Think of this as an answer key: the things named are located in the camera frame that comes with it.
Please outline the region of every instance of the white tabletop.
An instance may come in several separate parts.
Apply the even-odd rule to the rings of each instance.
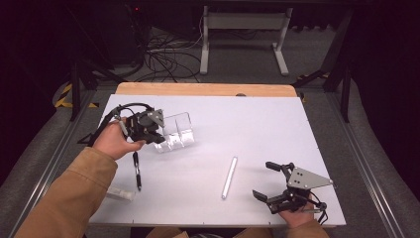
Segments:
[[[160,154],[153,144],[140,151],[143,188],[137,191],[132,155],[118,161],[111,186],[135,191],[133,201],[105,198],[93,224],[128,226],[276,226],[278,215],[253,197],[286,189],[283,174],[265,162],[297,167],[328,178],[311,127],[298,97],[112,95],[105,115],[120,104],[147,103],[164,116],[188,112],[195,143]],[[132,107],[135,112],[144,110]],[[123,111],[130,116],[131,112]],[[227,199],[222,191],[232,158],[238,157]],[[332,186],[312,189],[327,203],[326,225],[346,221]]]

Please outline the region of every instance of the dark wall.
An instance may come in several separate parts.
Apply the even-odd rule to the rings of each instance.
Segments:
[[[57,27],[46,2],[0,3],[0,184],[55,112],[68,73]]]
[[[407,0],[375,6],[354,80],[373,131],[420,199],[420,17],[416,6]]]

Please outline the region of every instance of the person's left hand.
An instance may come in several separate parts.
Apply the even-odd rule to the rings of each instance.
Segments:
[[[114,160],[118,160],[129,152],[138,151],[145,143],[146,141],[127,142],[119,122],[115,120],[105,127],[92,148],[111,156]]]

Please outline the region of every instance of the person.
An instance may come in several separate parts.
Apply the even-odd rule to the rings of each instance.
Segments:
[[[52,183],[15,237],[83,237],[89,218],[99,208],[117,171],[115,161],[140,150],[144,144],[145,141],[127,142],[118,121],[110,122],[93,146],[84,148]],[[311,213],[283,211],[280,216],[288,224],[288,238],[328,237]],[[247,236],[249,231],[254,236]],[[247,229],[238,237],[269,237],[269,234],[263,229]],[[172,236],[188,237],[173,227],[153,230],[148,237]]]

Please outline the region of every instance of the marker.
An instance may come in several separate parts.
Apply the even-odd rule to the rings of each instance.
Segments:
[[[234,157],[234,159],[232,160],[231,168],[229,169],[229,173],[228,173],[228,178],[226,178],[225,188],[223,188],[223,193],[222,193],[223,199],[226,199],[226,197],[228,197],[228,190],[229,190],[229,186],[231,185],[232,176],[234,175],[234,170],[235,170],[237,161],[238,161],[238,157]]]
[[[134,167],[136,167],[137,189],[142,190],[142,178],[140,177],[139,155],[137,152],[133,154]]]

